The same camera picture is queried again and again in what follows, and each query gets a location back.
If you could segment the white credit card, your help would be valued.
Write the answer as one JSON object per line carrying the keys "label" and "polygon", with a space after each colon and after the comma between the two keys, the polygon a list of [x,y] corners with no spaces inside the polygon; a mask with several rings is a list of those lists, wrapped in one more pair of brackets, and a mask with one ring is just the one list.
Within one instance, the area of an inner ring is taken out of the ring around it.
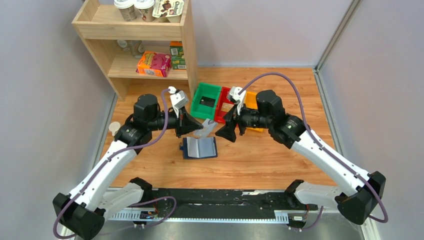
{"label": "white credit card", "polygon": [[202,129],[196,130],[193,135],[198,138],[206,138],[217,125],[216,121],[207,118],[202,123]]}

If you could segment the navy blue card holder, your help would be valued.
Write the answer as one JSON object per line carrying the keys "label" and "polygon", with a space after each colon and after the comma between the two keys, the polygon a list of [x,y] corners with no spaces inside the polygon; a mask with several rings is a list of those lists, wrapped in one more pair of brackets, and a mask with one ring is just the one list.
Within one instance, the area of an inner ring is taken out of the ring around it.
{"label": "navy blue card holder", "polygon": [[215,137],[184,137],[179,149],[184,159],[209,159],[218,156]]}

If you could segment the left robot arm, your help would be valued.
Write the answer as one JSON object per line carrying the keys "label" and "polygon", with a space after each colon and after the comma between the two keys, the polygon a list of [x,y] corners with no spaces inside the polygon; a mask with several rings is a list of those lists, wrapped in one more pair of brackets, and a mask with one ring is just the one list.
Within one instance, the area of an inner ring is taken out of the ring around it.
{"label": "left robot arm", "polygon": [[53,199],[56,219],[53,234],[63,239],[57,231],[62,225],[71,231],[73,237],[84,240],[96,237],[105,222],[127,207],[148,207],[157,200],[153,198],[152,185],[145,180],[133,178],[125,187],[107,194],[110,184],[123,168],[142,149],[157,142],[152,137],[154,131],[161,135],[166,130],[174,130],[177,137],[202,129],[202,124],[194,119],[185,106],[189,99],[182,90],[166,88],[170,94],[171,106],[159,105],[153,94],[138,97],[133,113],[124,125],[114,134],[106,154],[91,172],[68,194],[59,193]]}

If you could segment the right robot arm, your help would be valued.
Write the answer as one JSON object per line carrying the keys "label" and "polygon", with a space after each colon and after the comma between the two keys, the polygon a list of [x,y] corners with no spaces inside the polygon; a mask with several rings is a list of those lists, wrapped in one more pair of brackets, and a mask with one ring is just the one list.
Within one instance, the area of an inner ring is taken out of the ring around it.
{"label": "right robot arm", "polygon": [[309,159],[336,184],[336,187],[294,180],[286,189],[286,205],[337,208],[350,222],[362,225],[382,201],[386,177],[379,171],[369,173],[326,144],[301,118],[285,112],[282,99],[273,90],[256,94],[257,108],[244,103],[246,92],[232,87],[227,99],[234,105],[223,117],[225,125],[216,136],[235,142],[235,130],[243,135],[247,128],[267,129],[270,136],[289,150]]}

